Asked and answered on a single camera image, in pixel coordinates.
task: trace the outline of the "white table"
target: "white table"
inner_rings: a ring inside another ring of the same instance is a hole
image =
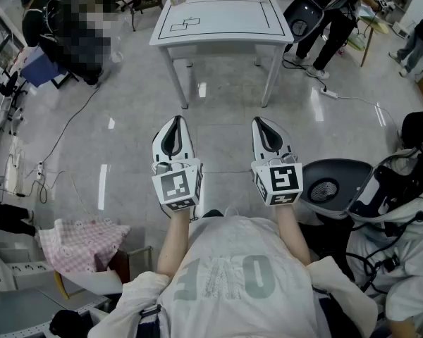
[[[273,60],[262,97],[269,96],[282,61],[283,50],[293,43],[276,0],[186,0],[172,6],[168,0],[155,26],[150,45],[164,57],[182,108],[187,109],[173,60],[195,56],[256,55],[258,45],[274,46]]]

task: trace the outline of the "table leg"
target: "table leg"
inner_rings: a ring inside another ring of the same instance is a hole
[[[183,109],[188,109],[188,103],[186,102],[182,87],[180,85],[180,82],[178,81],[176,69],[174,68],[174,64],[171,55],[169,54],[169,50],[165,46],[160,46],[159,50],[161,55],[163,56],[164,63],[168,68],[169,76],[171,77],[172,83],[174,84],[174,88],[176,89],[178,100],[180,101],[180,104]]]
[[[364,65],[365,58],[367,57],[369,45],[372,42],[372,36],[373,36],[373,28],[371,27],[371,30],[369,31],[369,36],[368,36],[367,47],[365,48],[364,57],[362,58],[362,64],[360,64],[360,67]]]
[[[265,108],[266,105],[268,105],[268,100],[271,95],[271,91],[273,90],[274,82],[276,81],[277,74],[279,72],[279,67],[281,66],[284,49],[285,45],[277,46],[274,49],[273,62],[271,63],[271,67],[269,69],[268,80],[266,81],[265,91],[262,97],[262,108]]]

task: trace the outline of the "pink checkered cloth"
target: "pink checkered cloth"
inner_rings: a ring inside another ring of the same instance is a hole
[[[50,265],[60,273],[100,272],[130,231],[111,219],[55,220],[55,228],[40,230],[42,250]]]

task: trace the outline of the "gray tiled floor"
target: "gray tiled floor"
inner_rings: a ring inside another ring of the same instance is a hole
[[[279,0],[279,5],[285,8],[290,1]],[[197,59],[192,68],[176,61],[180,82],[190,99],[189,109],[182,110],[161,56],[149,46],[159,14],[160,10],[153,8],[136,15],[137,32],[131,31],[129,12],[119,15],[123,62],[114,67],[109,79],[68,126],[46,162],[48,184],[53,184],[58,171],[67,170],[78,195],[68,173],[59,176],[47,204],[38,202],[35,194],[25,199],[4,194],[4,201],[34,209],[42,227],[51,227],[57,218],[81,218],[88,213],[106,216],[132,226],[124,249],[146,244],[159,249],[168,218],[160,211],[152,186],[151,143],[158,129],[177,114],[187,120],[197,157],[204,164],[202,212],[210,208],[223,211],[234,205],[242,214],[271,216],[249,173],[253,159],[250,123],[258,115],[289,131],[302,163],[331,157],[377,163],[394,149],[395,127],[386,112],[384,126],[373,106],[319,95],[320,83],[300,70],[281,68],[269,105],[260,108],[269,59],[262,59],[261,67],[249,58]],[[379,102],[400,125],[409,112],[423,110],[416,84],[412,78],[401,78],[399,66],[387,56],[403,44],[391,31],[375,34],[363,68],[362,54],[348,47],[343,57],[334,56],[326,67],[331,74],[326,81],[328,88],[341,96]],[[312,59],[322,45],[319,39],[311,51]],[[92,92],[81,82],[69,82],[59,91],[46,84],[28,94],[27,121],[16,140],[25,152],[25,175],[50,152],[67,120]],[[10,140],[3,135],[0,141],[0,175]],[[98,185],[103,165],[107,174],[102,210],[98,207]],[[29,192],[34,178],[35,172],[25,180],[24,193]],[[307,215],[306,209],[298,210],[302,218]]]

